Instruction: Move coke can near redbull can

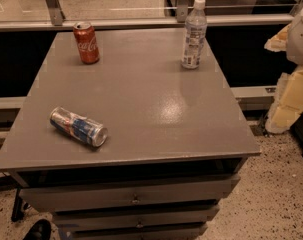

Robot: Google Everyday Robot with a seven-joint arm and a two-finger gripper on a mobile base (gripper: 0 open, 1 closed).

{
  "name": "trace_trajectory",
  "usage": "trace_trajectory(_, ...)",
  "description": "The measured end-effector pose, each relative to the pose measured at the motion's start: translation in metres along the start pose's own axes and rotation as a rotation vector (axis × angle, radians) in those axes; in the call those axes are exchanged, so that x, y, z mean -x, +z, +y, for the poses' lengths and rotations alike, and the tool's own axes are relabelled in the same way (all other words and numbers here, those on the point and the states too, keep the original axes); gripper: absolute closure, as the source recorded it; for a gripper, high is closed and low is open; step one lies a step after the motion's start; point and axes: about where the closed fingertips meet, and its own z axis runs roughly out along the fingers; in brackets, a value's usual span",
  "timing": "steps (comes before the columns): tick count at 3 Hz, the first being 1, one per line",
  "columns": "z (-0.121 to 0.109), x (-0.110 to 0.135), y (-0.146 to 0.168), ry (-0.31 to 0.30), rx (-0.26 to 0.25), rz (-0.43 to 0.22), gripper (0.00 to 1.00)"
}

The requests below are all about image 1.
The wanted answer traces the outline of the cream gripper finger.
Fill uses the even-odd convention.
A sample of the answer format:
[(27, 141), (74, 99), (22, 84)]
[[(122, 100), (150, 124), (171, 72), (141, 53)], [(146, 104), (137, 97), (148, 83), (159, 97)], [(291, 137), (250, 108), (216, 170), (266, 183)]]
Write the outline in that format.
[(285, 51), (287, 48), (287, 39), (288, 39), (289, 28), (290, 28), (290, 24), (286, 25), (277, 34), (275, 34), (272, 38), (268, 39), (264, 45), (264, 48), (266, 50), (269, 50), (272, 52)]
[(272, 134), (281, 134), (287, 131), (302, 113), (303, 66), (297, 66), (293, 73), (282, 73), (278, 79), (265, 129)]

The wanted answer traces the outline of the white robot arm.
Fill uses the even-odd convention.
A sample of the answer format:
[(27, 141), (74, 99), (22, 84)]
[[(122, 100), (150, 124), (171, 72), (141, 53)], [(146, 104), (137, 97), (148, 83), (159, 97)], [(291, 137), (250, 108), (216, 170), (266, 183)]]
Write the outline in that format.
[(264, 45), (272, 52), (286, 52), (286, 58), (297, 65), (291, 73), (278, 79), (274, 102), (268, 113), (265, 128), (273, 134), (287, 131), (303, 113), (303, 8)]

